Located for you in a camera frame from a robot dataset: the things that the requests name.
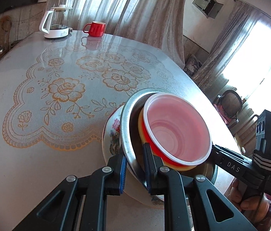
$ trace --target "metal screw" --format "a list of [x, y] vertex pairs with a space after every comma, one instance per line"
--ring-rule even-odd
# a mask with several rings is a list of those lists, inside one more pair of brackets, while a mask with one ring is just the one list
[[75, 177], [75, 176], [67, 176], [67, 177], [66, 177], [66, 180], [67, 180], [68, 182], [73, 182], [73, 181], [76, 180], [76, 177]]
[[166, 166], [162, 166], [162, 167], [160, 167], [160, 171], [163, 172], [163, 173], [166, 173], [166, 172], [169, 172], [170, 169], [168, 167], [166, 167]]
[[203, 176], [203, 175], [197, 175], [197, 176], [195, 177], [195, 179], [196, 179], [197, 181], [199, 181], [199, 182], [203, 182], [206, 178], [205, 178], [205, 176]]
[[103, 167], [102, 168], [102, 172], [109, 173], [111, 171], [112, 171], [112, 168], [110, 168], [110, 167]]

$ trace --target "red mug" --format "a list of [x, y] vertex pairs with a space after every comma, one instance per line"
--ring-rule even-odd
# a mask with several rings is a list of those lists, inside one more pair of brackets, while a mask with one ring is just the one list
[[[90, 29], [88, 31], [85, 31], [87, 25], [90, 25]], [[92, 22], [88, 23], [84, 26], [83, 32], [88, 33], [90, 36], [94, 37], [101, 37], [104, 35], [104, 31], [106, 29], [106, 24], [104, 22]]]

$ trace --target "white kettle handle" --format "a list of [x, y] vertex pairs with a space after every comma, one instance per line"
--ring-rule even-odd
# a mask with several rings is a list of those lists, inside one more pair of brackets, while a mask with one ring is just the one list
[[[40, 30], [41, 32], [44, 32], [44, 33], [46, 33], [46, 34], [49, 34], [49, 30], [50, 30], [50, 25], [51, 25], [51, 20], [52, 20], [53, 11], [54, 11], [54, 10], [48, 10], [48, 11], [44, 14], [43, 19], [41, 19], [41, 24], [40, 24], [40, 27], [39, 27], [39, 30]], [[51, 17], [48, 19], [46, 28], [44, 28], [45, 23], [46, 23], [46, 20], [47, 20], [47, 18], [48, 18], [49, 15], [51, 15]]]

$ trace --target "white table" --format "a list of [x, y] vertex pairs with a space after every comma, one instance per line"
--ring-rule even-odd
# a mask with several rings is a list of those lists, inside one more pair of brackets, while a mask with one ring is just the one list
[[[12, 230], [66, 176], [105, 165], [108, 115], [135, 91], [158, 87], [188, 100], [212, 141], [234, 151], [229, 130], [192, 80], [161, 50], [104, 35], [47, 40], [40, 32], [0, 61], [0, 231]], [[233, 176], [219, 169], [224, 193]], [[163, 230], [164, 213], [126, 194], [108, 198], [107, 230]]]

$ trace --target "window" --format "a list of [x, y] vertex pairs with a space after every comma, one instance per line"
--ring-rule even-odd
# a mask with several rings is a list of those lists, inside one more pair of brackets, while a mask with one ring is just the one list
[[255, 114], [271, 111], [271, 28], [257, 22], [222, 73]]

